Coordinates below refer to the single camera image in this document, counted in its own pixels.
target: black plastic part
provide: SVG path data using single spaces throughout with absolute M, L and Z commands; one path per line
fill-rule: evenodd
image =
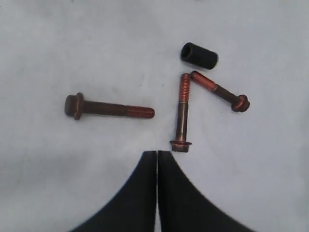
M 182 48 L 181 60 L 205 69 L 213 69 L 218 62 L 218 54 L 193 43 L 186 43 Z
M 144 152 L 116 196 L 72 232 L 154 232 L 156 168 L 156 152 Z
M 253 232 L 223 213 L 187 179 L 172 154 L 158 156 L 162 232 Z

